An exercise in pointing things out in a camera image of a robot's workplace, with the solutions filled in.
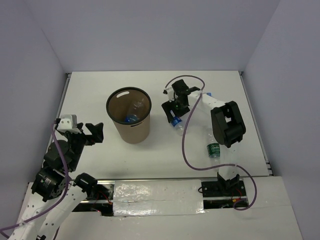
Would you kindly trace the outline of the green label bottle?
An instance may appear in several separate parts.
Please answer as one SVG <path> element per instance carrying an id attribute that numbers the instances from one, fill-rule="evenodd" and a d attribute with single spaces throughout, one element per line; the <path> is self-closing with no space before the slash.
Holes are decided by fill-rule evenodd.
<path id="1" fill-rule="evenodd" d="M 206 150 L 209 162 L 212 166 L 218 166 L 221 164 L 220 144 L 215 139 L 213 131 L 210 127 L 204 128 L 204 135 L 206 140 Z"/>

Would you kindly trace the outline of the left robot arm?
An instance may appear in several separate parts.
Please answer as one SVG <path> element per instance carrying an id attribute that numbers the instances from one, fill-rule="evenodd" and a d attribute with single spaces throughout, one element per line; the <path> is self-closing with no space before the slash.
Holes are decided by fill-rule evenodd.
<path id="1" fill-rule="evenodd" d="M 8 240 L 55 239 L 63 221 L 86 199 L 99 199 L 104 193 L 98 181 L 87 173 L 71 179 L 85 146 L 104 140 L 102 122 L 74 123 L 56 119 L 51 126 L 53 142 L 31 186 L 31 195 L 20 220 L 0 230 Z"/>

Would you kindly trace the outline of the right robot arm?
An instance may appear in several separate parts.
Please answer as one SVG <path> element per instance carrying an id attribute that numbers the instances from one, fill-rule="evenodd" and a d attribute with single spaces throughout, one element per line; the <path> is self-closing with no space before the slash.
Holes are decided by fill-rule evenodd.
<path id="1" fill-rule="evenodd" d="M 221 195 L 228 196 L 240 181 L 240 175 L 237 171 L 239 165 L 237 165 L 235 152 L 246 133 L 246 126 L 238 104 L 235 101 L 218 100 L 204 92 L 203 87 L 188 87 L 182 76 L 177 76 L 168 83 L 171 86 L 166 84 L 163 90 L 163 94 L 167 95 L 168 100 L 161 107 L 168 122 L 182 132 L 183 158 L 186 158 L 187 127 L 195 109 L 199 109 L 210 117 L 211 135 L 227 158 L 226 160 L 221 159 L 220 164 L 216 166 L 205 168 L 191 166 L 191 168 L 197 171 L 218 169 L 217 190 Z"/>

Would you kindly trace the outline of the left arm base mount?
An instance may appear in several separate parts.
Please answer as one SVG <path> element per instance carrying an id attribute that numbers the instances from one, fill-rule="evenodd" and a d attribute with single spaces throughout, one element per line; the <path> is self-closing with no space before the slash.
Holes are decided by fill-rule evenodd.
<path id="1" fill-rule="evenodd" d="M 99 183 L 96 192 L 79 203 L 73 212 L 97 212 L 101 216 L 112 217 L 114 187 L 114 184 Z"/>

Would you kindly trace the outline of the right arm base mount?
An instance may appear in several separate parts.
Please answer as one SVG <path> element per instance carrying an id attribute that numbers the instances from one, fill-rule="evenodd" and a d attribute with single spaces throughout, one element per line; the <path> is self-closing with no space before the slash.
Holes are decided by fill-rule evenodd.
<path id="1" fill-rule="evenodd" d="M 202 181 L 198 192 L 203 198 L 203 208 L 209 209 L 238 209 L 248 207 L 246 188 L 244 181 L 240 180 L 236 186 L 221 190 L 218 181 Z"/>

